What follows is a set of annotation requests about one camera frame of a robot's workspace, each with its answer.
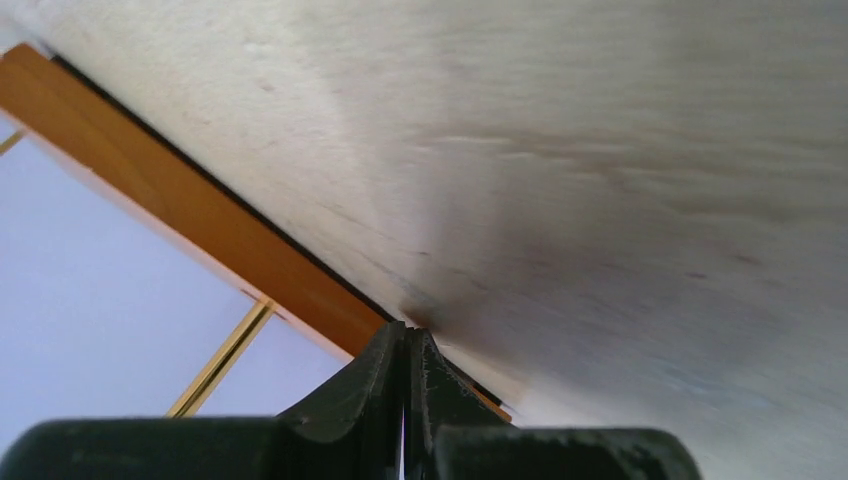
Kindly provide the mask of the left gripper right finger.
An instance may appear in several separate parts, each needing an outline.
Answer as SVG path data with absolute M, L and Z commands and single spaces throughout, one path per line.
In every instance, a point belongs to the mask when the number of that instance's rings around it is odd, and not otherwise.
M 407 479 L 698 479 L 674 435 L 636 427 L 519 428 L 450 368 L 429 331 L 408 329 Z

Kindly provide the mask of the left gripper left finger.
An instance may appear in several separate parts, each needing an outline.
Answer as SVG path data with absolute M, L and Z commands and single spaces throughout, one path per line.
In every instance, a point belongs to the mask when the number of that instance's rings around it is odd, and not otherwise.
M 394 479 L 405 327 L 273 417 L 65 419 L 26 431 L 4 479 Z

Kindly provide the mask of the gold swirl wine glass rack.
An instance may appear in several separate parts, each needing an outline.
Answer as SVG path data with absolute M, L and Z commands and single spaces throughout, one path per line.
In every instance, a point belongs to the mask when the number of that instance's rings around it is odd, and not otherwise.
M 83 175 L 207 256 L 255 302 L 170 408 L 196 413 L 273 315 L 346 356 L 389 316 L 68 65 L 20 44 L 1 57 L 1 107 Z

